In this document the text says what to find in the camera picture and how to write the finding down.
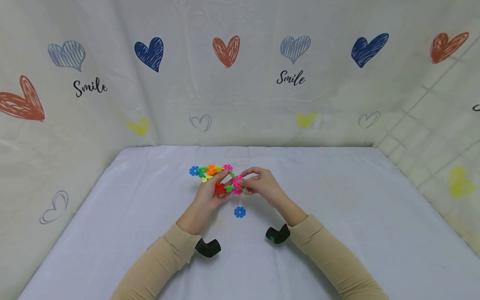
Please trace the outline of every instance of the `heart outline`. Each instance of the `heart outline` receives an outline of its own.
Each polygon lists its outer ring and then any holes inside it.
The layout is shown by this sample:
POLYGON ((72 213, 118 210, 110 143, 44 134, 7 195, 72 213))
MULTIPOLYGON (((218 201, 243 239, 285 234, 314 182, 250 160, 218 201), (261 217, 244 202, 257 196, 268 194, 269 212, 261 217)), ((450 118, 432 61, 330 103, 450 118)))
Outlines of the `heart outline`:
POLYGON ((452 197, 461 198, 475 191, 473 182, 466 180, 467 170, 464 167, 456 166, 448 174, 448 192, 452 197))
POLYGON ((352 58, 355 63, 363 68, 365 64, 377 55, 380 50, 385 46, 389 38, 388 33, 382 33, 377 35, 370 43, 364 37, 359 37, 352 48, 352 58))
POLYGON ((430 45, 432 63, 436 64, 449 58, 467 41, 469 35, 470 33, 463 32, 448 41, 448 34, 445 32, 438 34, 430 45))
POLYGON ((363 129, 367 129, 367 128, 371 127, 372 125, 374 125, 378 121, 380 116, 381 116, 381 114, 380 114, 379 111, 374 111, 369 116, 367 114, 361 115, 360 118, 359 118, 359 126, 362 127, 363 129), (362 122, 363 117, 365 117, 365 122, 367 122, 368 119, 370 119, 372 116, 375 116, 375 119, 372 120, 367 127, 362 126, 361 122, 362 122))
POLYGON ((0 92, 0 111, 25 120, 43 122, 45 113, 32 82, 24 75, 20 76, 20 88, 24 97, 9 92, 0 92))
POLYGON ((144 136, 148 132, 148 119, 141 118, 138 120, 138 123, 133 123, 130 121, 126 121, 128 128, 133 131, 136 135, 144 136))
POLYGON ((200 130, 200 131, 203 131, 203 132, 206 132, 209 128, 210 128, 210 125, 212 125, 212 118, 209 116, 209 115, 203 115, 200 117, 200 119, 198 119, 197 117, 194 117, 194 116, 191 116, 190 117, 190 124, 195 127, 196 129, 200 130), (202 124, 202 120, 206 118, 208 123, 207 123, 207 127, 205 128, 205 130, 202 130, 200 128, 197 127, 197 125, 195 125, 193 123, 193 120, 197 120, 198 121, 198 124, 202 124))
POLYGON ((237 60, 240 50, 239 36, 233 36, 228 42, 228 46, 225 46, 225 43, 221 38, 215 37, 212 45, 217 58, 225 65, 227 69, 230 68, 237 60))
POLYGON ((300 36, 297 39, 294 39, 292 36, 287 36, 280 44, 280 53, 290 59, 292 64, 295 64, 297 59, 300 58, 303 53, 307 52, 311 43, 312 40, 309 36, 300 36))
POLYGON ((55 221, 56 219, 60 218, 63 213, 65 213, 67 211, 67 207, 68 207, 68 194, 66 191, 58 191, 54 196, 53 196, 53 199, 52 199, 52 207, 53 208, 50 208, 50 209, 47 209, 43 215, 40 217, 39 219, 39 222, 41 225, 45 225, 45 224, 48 224, 48 223, 51 223, 53 221, 55 221), (48 212, 51 212, 51 211, 57 211, 57 198, 58 197, 62 197, 63 199, 63 202, 65 203, 65 210, 60 212, 60 215, 57 216, 56 218, 53 218, 53 219, 50 219, 50 218, 45 218, 45 215, 48 213, 48 212))
POLYGON ((62 46, 50 44, 47 47, 48 55, 57 67, 74 68, 82 71, 85 60, 85 48, 77 41, 66 41, 62 46))
POLYGON ((310 126, 310 124, 312 124, 313 121, 315 121, 316 117, 317 117, 317 112, 316 111, 314 111, 313 113, 311 113, 308 116, 305 116, 304 114, 298 114, 297 115, 297 125, 300 128, 305 129, 308 126, 310 126))
POLYGON ((141 62, 158 73, 164 53, 163 41, 161 38, 157 36, 152 38, 149 47, 142 42, 136 42, 134 50, 141 62))

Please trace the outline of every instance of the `orange heart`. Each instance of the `orange heart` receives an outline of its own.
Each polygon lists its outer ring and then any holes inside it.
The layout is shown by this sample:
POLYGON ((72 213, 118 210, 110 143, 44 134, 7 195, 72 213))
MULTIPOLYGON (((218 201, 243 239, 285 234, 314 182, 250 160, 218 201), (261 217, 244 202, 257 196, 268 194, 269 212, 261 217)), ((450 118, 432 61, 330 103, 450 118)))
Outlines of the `orange heart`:
POLYGON ((33 84, 26 76, 20 76, 20 87, 25 98, 12 93, 0 92, 0 111, 16 118, 43 122, 45 113, 42 104, 33 84))
POLYGON ((468 32, 461 33, 454 37, 450 42, 448 41, 448 34, 445 32, 437 35, 433 39, 432 45, 430 46, 430 56, 432 57, 432 62, 439 63, 447 59, 450 55, 457 51, 458 48, 463 45, 463 43, 465 43, 468 35, 468 32))
POLYGON ((213 50, 215 51, 218 59, 227 67, 231 67, 235 60, 240 49, 240 38, 239 36, 234 36, 228 42, 228 47, 225 46, 225 43, 218 37, 213 39, 213 50))

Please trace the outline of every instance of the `black device on wrist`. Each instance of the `black device on wrist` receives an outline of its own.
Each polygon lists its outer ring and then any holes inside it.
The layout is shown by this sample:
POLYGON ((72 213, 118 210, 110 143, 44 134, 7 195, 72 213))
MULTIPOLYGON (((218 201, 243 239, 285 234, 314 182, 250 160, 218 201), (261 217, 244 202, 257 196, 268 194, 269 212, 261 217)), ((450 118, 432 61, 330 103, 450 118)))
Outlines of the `black device on wrist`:
POLYGON ((290 236, 290 230, 285 224, 280 231, 277 231, 275 228, 270 227, 265 234, 266 238, 272 241, 274 244, 281 244, 285 242, 290 236))
POLYGON ((222 248, 220 247, 220 243, 217 240, 213 240, 208 244, 205 244, 204 239, 198 241, 197 245, 195 246, 195 250, 198 251, 201 255, 212 258, 217 253, 219 253, 222 248))

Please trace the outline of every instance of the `fabric backdrop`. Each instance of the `fabric backdrop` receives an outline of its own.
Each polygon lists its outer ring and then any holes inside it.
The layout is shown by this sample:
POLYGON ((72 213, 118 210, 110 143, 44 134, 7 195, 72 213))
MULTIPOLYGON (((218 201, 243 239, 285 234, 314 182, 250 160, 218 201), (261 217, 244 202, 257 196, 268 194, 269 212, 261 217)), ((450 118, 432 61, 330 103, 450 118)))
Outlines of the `fabric backdrop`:
POLYGON ((480 254, 476 0, 3 0, 0 37, 1 299, 136 145, 374 145, 480 254))

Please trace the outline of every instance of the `beige sleeve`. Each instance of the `beige sleeve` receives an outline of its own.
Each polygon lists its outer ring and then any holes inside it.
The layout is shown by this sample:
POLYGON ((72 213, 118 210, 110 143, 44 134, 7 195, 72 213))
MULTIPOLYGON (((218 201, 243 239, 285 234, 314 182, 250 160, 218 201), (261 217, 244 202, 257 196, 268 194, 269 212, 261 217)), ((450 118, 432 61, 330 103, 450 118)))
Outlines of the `beige sleeve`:
POLYGON ((314 216, 290 229, 292 242, 320 268, 342 300, 388 300, 372 275, 314 216))
POLYGON ((155 300, 173 274, 190 262, 199 240, 174 223, 130 267, 110 300, 155 300))

